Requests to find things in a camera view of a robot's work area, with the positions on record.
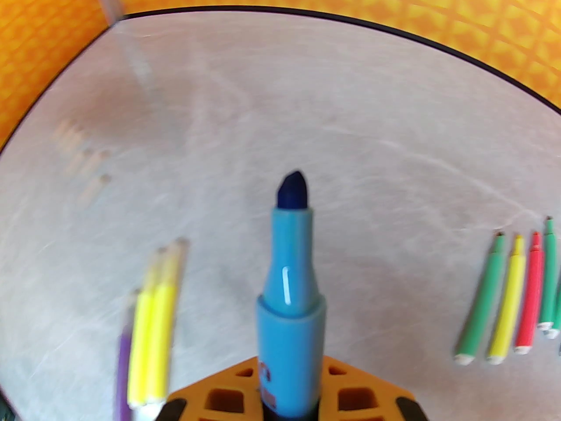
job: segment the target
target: yellow marker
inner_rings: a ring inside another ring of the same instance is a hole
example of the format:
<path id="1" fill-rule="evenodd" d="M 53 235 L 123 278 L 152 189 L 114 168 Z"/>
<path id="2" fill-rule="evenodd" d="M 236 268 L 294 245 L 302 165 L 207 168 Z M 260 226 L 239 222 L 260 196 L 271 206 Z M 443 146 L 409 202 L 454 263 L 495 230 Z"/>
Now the yellow marker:
<path id="1" fill-rule="evenodd" d="M 524 287 L 525 255 L 524 238 L 517 235 L 515 247 L 511 255 L 511 264 L 508 270 L 501 311 L 493 334 L 493 341 L 487 355 L 487 361 L 492 365 L 503 363 L 511 346 L 512 336 L 515 331 L 518 309 Z"/>
<path id="2" fill-rule="evenodd" d="M 162 263 L 162 277 L 156 286 L 152 333 L 148 349 L 148 372 L 146 373 L 146 401 L 148 403 L 163 402 L 168 396 L 168 370 L 174 313 L 185 246 L 183 241 L 178 240 L 168 248 Z"/>
<path id="3" fill-rule="evenodd" d="M 144 286 L 138 294 L 135 323 L 132 329 L 131 356 L 128 366 L 127 400 L 132 408 L 146 403 L 146 369 L 148 348 L 152 330 L 152 318 L 156 284 L 160 276 L 164 249 L 160 248 L 146 270 Z"/>

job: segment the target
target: dark blue marker tip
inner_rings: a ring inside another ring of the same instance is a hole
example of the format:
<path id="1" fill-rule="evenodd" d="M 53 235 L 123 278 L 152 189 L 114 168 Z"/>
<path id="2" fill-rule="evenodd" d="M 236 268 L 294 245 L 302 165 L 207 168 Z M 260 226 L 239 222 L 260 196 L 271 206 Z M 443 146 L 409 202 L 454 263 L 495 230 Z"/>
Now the dark blue marker tip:
<path id="1" fill-rule="evenodd" d="M 277 208 L 308 208 L 308 187 L 306 185 L 306 179 L 300 170 L 284 178 L 284 181 L 277 191 Z"/>

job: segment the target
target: orange marker holder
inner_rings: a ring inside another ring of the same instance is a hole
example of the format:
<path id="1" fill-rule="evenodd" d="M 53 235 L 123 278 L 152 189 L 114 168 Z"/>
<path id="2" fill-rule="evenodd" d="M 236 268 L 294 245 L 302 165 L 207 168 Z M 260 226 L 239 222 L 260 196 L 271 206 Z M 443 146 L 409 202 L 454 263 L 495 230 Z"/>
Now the orange marker holder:
<path id="1" fill-rule="evenodd" d="M 263 421 L 257 357 L 170 395 L 156 421 Z M 318 421 L 428 421 L 413 395 L 324 357 Z"/>

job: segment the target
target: green marker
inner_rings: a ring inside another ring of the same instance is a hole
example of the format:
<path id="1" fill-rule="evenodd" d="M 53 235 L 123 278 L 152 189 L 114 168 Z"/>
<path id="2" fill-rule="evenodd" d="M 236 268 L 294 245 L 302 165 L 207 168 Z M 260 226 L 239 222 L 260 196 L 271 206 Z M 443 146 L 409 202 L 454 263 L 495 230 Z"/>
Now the green marker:
<path id="1" fill-rule="evenodd" d="M 555 293 L 557 292 L 557 240 L 553 233 L 553 219 L 545 221 L 545 266 L 543 268 L 543 289 L 541 291 L 541 311 L 537 328 L 547 331 L 553 326 Z"/>
<path id="2" fill-rule="evenodd" d="M 546 332 L 546 337 L 556 339 L 561 332 L 561 289 L 557 293 L 557 302 L 555 303 L 555 313 L 553 314 L 553 326 Z"/>
<path id="3" fill-rule="evenodd" d="M 489 253 L 487 266 L 479 283 L 479 289 L 471 307 L 471 313 L 469 313 L 462 336 L 458 342 L 454 360 L 459 365 L 469 365 L 477 355 L 481 339 L 487 328 L 489 315 L 491 315 L 491 309 L 493 309 L 495 297 L 501 285 L 504 263 L 504 235 L 502 232 L 499 232 Z"/>

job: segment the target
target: purple marker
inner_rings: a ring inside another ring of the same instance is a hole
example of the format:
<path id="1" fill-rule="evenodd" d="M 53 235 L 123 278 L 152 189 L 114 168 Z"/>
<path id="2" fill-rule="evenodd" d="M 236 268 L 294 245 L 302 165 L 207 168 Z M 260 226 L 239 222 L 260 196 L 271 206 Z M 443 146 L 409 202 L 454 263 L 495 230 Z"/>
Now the purple marker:
<path id="1" fill-rule="evenodd" d="M 132 411 L 127 403 L 128 387 L 128 359 L 131 355 L 132 325 L 135 318 L 136 297 L 135 291 L 128 297 L 127 307 L 124 311 L 124 323 L 119 337 L 119 358 L 117 361 L 117 381 L 115 384 L 115 421 L 131 421 Z"/>

